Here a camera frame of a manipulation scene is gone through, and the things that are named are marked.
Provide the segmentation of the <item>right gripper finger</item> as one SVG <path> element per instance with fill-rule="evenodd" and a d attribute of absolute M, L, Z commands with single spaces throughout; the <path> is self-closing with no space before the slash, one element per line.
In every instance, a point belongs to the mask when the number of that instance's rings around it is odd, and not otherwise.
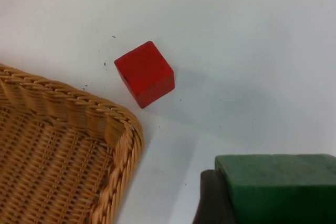
<path fill-rule="evenodd" d="M 193 223 L 236 223 L 226 179 L 218 170 L 201 172 L 200 198 Z"/>

